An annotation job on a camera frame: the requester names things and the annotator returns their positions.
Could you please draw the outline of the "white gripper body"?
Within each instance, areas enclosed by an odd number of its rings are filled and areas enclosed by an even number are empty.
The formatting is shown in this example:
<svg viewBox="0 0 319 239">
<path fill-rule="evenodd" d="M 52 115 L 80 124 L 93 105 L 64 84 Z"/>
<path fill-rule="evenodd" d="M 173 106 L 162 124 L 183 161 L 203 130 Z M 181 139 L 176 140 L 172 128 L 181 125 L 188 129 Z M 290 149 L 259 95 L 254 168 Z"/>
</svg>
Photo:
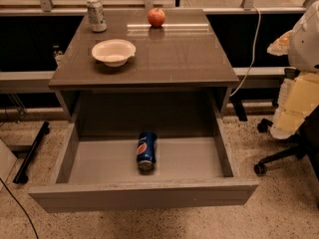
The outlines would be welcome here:
<svg viewBox="0 0 319 239">
<path fill-rule="evenodd" d="M 284 73 L 285 73 L 285 79 L 283 84 L 285 86 L 286 91 L 289 92 L 291 89 L 293 80 L 299 76 L 300 71 L 293 68 L 285 68 Z"/>
</svg>

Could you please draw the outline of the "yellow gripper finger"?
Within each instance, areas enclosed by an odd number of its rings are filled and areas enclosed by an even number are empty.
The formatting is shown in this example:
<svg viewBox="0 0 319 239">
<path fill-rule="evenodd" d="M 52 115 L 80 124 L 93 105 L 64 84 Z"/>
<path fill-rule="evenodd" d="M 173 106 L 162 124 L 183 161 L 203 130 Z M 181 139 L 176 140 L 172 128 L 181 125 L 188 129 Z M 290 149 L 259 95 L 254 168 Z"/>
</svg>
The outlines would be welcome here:
<svg viewBox="0 0 319 239">
<path fill-rule="evenodd" d="M 282 84 L 278 97 L 278 108 L 270 128 L 271 135 L 278 139 L 290 137 L 318 106 L 318 73 L 301 73 L 293 80 L 289 92 Z"/>
</svg>

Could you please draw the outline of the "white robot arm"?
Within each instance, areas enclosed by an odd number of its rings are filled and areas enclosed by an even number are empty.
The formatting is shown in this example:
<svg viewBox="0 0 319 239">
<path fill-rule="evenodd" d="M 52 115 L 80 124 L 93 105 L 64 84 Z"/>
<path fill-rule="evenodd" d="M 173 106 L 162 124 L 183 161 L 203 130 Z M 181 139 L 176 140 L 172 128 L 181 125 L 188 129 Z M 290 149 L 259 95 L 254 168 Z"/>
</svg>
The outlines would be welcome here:
<svg viewBox="0 0 319 239">
<path fill-rule="evenodd" d="M 275 138 L 284 139 L 294 134 L 319 106 L 319 1 L 267 52 L 287 55 L 289 65 L 300 71 L 294 80 L 283 81 L 270 128 Z"/>
</svg>

